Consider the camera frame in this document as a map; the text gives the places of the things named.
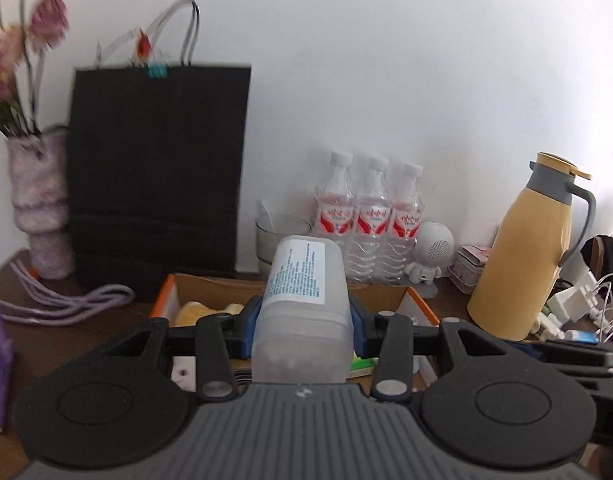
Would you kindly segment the small tin box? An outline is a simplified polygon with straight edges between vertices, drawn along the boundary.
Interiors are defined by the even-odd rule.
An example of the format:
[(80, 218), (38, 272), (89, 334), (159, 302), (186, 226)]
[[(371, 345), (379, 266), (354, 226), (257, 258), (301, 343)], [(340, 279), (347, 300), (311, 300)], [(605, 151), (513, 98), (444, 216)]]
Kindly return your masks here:
[(480, 245), (463, 245), (458, 249), (455, 261), (448, 267), (448, 275), (463, 294), (474, 292), (491, 250), (491, 247)]

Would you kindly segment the glass cup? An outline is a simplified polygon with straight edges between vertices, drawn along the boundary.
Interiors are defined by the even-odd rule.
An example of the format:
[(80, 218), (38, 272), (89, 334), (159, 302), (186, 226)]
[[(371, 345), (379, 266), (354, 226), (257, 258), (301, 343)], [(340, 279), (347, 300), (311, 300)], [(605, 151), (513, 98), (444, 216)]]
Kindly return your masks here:
[(279, 243), (292, 235), (308, 235), (311, 233), (312, 226), (307, 220), (293, 216), (293, 214), (271, 212), (263, 200), (258, 200), (258, 208), (256, 258), (258, 258), (260, 277), (267, 278)]

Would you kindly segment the yellow plush toy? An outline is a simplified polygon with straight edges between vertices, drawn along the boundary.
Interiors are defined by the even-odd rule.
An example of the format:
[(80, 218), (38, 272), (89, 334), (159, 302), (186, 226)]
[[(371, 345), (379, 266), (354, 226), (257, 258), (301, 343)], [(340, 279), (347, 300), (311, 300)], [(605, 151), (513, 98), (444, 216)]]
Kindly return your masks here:
[(200, 318), (206, 318), (215, 314), (238, 315), (242, 310), (244, 310), (242, 304), (229, 304), (222, 310), (215, 310), (201, 304), (199, 301), (189, 301), (180, 308), (174, 325), (176, 327), (195, 326)]

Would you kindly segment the black paper bag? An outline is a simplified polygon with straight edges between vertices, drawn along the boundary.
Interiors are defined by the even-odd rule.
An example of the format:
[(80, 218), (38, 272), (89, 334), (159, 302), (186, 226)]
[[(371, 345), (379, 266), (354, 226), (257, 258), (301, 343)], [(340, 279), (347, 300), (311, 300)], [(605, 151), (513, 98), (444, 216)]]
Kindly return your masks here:
[(130, 65), (101, 48), (75, 73), (66, 175), (82, 289), (150, 300), (172, 273), (235, 273), (251, 70), (195, 64), (200, 24), (196, 0), (177, 0), (136, 32)]

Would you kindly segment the left water bottle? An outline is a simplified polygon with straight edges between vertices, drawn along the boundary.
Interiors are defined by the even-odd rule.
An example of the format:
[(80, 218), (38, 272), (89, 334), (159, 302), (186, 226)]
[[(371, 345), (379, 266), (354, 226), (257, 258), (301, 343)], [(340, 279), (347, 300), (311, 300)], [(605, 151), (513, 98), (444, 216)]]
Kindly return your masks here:
[(351, 177), (353, 155), (333, 151), (328, 174), (315, 188), (313, 233), (338, 245), (347, 268), (347, 253), (356, 220), (356, 193)]

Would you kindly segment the right water bottle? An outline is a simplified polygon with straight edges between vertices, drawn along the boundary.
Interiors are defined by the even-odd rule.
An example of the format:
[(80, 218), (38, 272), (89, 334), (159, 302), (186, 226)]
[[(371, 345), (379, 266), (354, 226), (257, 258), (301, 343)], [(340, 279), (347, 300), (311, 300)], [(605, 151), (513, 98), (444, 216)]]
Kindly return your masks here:
[(395, 188), (387, 246), (383, 255), (383, 276), (389, 283), (396, 283), (402, 278), (411, 248), (415, 245), (425, 209), (420, 189), (422, 174), (421, 166), (406, 164)]

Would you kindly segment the red cardboard box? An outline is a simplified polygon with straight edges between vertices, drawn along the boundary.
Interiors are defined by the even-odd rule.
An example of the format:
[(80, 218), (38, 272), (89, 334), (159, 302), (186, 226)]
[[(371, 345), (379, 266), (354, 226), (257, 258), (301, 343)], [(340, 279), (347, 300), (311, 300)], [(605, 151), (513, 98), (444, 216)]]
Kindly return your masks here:
[[(164, 282), (160, 295), (151, 310), (150, 318), (166, 318), (171, 325), (177, 325), (178, 313), (186, 304), (199, 302), (203, 305), (202, 313), (226, 311), (239, 313), (241, 310), (230, 307), (239, 304), (244, 307), (253, 296), (263, 295), (265, 284), (226, 278), (198, 278), (186, 274), (171, 274)], [(384, 310), (397, 311), (408, 315), (417, 325), (438, 326), (439, 318), (425, 303), (418, 292), (405, 286), (382, 286), (368, 284), (351, 284), (349, 292), (354, 295), (371, 312)], [(377, 359), (362, 360), (355, 356), (349, 382), (358, 382), (365, 389), (369, 388), (369, 379), (377, 364)], [(181, 356), (173, 358), (171, 379), (186, 391), (195, 392), (195, 358)], [(426, 356), (413, 358), (413, 388), (429, 387), (437, 379), (433, 359)]]

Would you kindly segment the translucent plastic bottle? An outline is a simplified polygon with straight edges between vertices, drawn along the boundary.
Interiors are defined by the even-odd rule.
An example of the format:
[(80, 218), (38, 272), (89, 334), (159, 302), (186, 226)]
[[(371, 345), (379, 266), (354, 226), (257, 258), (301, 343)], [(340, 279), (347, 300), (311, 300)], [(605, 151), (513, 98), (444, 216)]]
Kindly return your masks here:
[(276, 250), (251, 353), (253, 382), (343, 384), (354, 328), (340, 247), (289, 236)]

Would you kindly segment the dried pink flowers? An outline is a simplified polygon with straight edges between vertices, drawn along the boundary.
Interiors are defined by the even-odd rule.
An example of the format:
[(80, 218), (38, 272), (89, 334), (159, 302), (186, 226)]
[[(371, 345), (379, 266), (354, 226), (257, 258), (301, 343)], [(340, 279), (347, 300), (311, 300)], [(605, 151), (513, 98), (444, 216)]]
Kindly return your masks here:
[(4, 21), (0, 0), (0, 133), (38, 138), (37, 109), (46, 55), (64, 42), (70, 25), (64, 0), (18, 1), (19, 21)]

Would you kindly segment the white robot figurine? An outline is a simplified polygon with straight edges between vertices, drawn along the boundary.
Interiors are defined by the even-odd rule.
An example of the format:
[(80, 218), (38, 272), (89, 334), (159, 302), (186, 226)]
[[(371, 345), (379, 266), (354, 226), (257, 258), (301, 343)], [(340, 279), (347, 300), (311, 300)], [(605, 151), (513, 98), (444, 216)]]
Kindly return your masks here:
[(455, 249), (453, 234), (439, 222), (422, 222), (415, 238), (413, 261), (405, 273), (415, 284), (431, 285), (451, 262)]

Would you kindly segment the middle water bottle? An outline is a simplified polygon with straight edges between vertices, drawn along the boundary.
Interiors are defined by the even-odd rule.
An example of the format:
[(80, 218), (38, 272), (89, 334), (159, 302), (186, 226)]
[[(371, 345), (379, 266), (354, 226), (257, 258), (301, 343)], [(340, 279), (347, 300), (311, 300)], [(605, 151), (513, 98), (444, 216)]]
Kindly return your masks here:
[(391, 214), (387, 186), (387, 159), (370, 157), (363, 185), (357, 196), (357, 217), (353, 244), (349, 250), (349, 277), (368, 282), (375, 271)]

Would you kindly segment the yellow thermos jug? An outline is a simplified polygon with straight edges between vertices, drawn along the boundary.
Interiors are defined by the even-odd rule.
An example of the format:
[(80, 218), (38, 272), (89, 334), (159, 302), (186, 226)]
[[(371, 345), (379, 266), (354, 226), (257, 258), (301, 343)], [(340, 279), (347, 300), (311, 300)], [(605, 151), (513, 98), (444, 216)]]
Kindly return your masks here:
[(468, 302), (473, 322), (506, 340), (527, 337), (561, 268), (584, 244), (596, 214), (592, 192), (575, 184), (591, 176), (540, 152), (527, 185), (499, 226)]

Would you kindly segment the water bottle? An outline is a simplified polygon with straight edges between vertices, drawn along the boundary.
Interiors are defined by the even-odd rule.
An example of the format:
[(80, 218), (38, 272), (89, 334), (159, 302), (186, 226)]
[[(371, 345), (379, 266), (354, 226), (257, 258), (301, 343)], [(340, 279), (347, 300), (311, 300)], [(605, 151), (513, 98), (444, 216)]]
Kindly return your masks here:
[(420, 189), (422, 174), (421, 166), (406, 164), (395, 188), (387, 246), (383, 255), (383, 276), (389, 283), (396, 283), (402, 278), (411, 248), (415, 245), (425, 209)]
[(353, 244), (349, 250), (349, 277), (368, 282), (375, 271), (391, 214), (387, 186), (387, 159), (370, 157), (363, 185), (357, 196), (357, 217)]
[(353, 155), (333, 151), (328, 174), (315, 188), (313, 233), (338, 245), (347, 268), (347, 253), (356, 220), (356, 193), (351, 177)]

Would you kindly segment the white power strip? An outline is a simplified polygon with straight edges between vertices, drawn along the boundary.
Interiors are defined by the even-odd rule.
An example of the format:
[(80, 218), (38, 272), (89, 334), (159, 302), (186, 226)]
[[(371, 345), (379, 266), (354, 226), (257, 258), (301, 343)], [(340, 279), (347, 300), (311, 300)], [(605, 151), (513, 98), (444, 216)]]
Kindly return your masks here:
[(538, 336), (540, 340), (595, 342), (595, 336), (574, 335), (574, 328), (569, 328), (569, 325), (589, 318), (598, 328), (602, 328), (597, 284), (594, 274), (588, 271), (571, 287), (556, 292), (538, 313), (530, 334)]

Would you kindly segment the knitted purple vase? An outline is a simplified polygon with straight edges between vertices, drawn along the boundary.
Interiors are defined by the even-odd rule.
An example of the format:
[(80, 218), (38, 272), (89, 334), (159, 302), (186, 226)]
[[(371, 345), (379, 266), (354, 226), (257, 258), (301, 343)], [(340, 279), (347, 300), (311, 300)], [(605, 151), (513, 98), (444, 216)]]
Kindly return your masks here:
[(33, 269), (49, 281), (63, 280), (74, 271), (66, 232), (67, 135), (68, 128), (58, 125), (41, 136), (7, 141), (15, 225), (28, 236)]

